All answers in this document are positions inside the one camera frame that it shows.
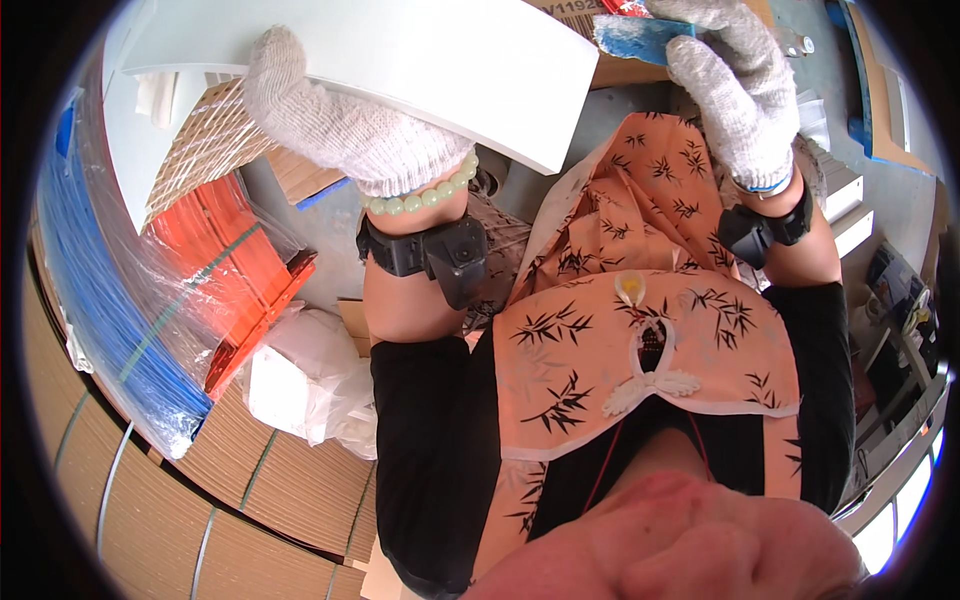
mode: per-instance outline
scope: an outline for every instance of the blue scrubbing pad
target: blue scrubbing pad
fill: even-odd
[[[618,14],[593,16],[593,39],[609,55],[666,66],[666,43],[676,36],[696,36],[690,23]]]

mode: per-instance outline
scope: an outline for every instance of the black sleeve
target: black sleeve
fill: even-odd
[[[837,508],[853,459],[856,422],[843,286],[770,287],[800,380],[801,498],[828,515]]]
[[[400,580],[424,598],[467,589],[500,467],[488,330],[371,348],[376,520]]]

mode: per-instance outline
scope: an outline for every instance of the hand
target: hand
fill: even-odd
[[[336,168],[368,196],[408,193],[459,165],[473,142],[402,112],[312,85],[297,37],[275,26],[253,45],[244,104],[287,148]]]
[[[800,128],[793,70],[762,21],[739,0],[647,0],[657,18],[713,30],[712,48],[690,36],[666,47],[670,79],[700,106],[707,144],[752,191],[793,173],[790,147]]]

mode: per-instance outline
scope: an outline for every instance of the peach bamboo print dress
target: peach bamboo print dress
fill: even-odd
[[[526,542],[550,461],[649,396],[762,415],[765,494],[800,498],[793,350],[717,239],[703,137],[675,116],[632,114],[571,171],[583,175],[551,190],[566,186],[569,211],[493,320],[502,463],[474,580]],[[644,352],[660,356],[651,372]]]

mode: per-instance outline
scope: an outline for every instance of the barcode label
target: barcode label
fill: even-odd
[[[593,42],[593,15],[574,14],[572,16],[555,17],[561,23]]]

